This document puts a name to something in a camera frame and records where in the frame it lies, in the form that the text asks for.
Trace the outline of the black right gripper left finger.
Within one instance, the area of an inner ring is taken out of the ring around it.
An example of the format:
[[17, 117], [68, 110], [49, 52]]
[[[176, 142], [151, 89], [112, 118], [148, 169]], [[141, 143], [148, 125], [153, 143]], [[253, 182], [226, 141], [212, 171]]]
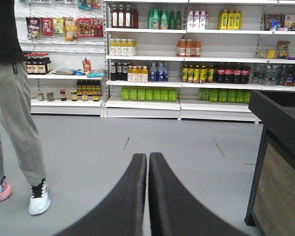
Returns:
[[87, 215], [58, 236], [142, 236], [147, 157], [132, 156], [126, 171], [109, 194]]

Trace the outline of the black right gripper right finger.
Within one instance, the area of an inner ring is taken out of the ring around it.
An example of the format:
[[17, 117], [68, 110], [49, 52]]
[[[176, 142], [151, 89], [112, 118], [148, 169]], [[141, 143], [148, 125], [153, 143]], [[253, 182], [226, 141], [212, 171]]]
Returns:
[[153, 236], [243, 236], [200, 203], [160, 152], [149, 156], [148, 204]]

